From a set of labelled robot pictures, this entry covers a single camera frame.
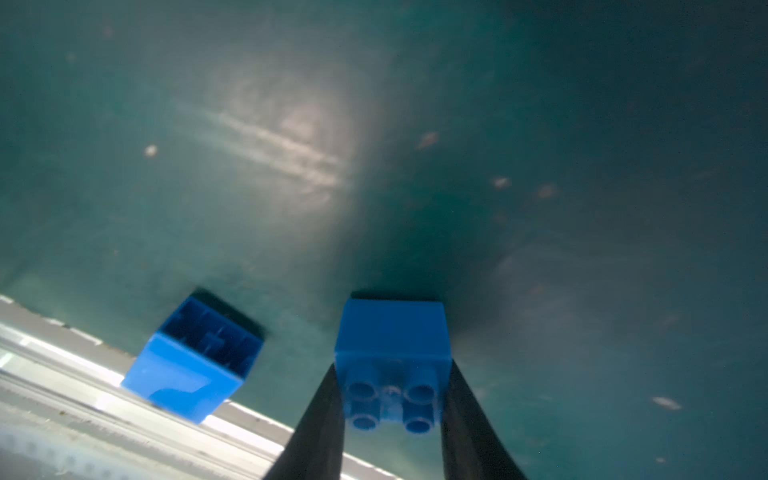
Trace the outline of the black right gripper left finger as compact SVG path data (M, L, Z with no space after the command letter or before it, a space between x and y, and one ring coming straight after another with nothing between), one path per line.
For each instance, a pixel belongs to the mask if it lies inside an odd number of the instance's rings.
M345 420L335 366L330 365L293 435L264 480L339 480Z

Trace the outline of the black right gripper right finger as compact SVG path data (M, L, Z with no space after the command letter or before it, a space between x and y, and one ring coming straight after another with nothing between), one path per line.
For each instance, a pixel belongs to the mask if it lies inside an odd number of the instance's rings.
M494 431L455 361L444 395L440 430L445 479L527 479Z

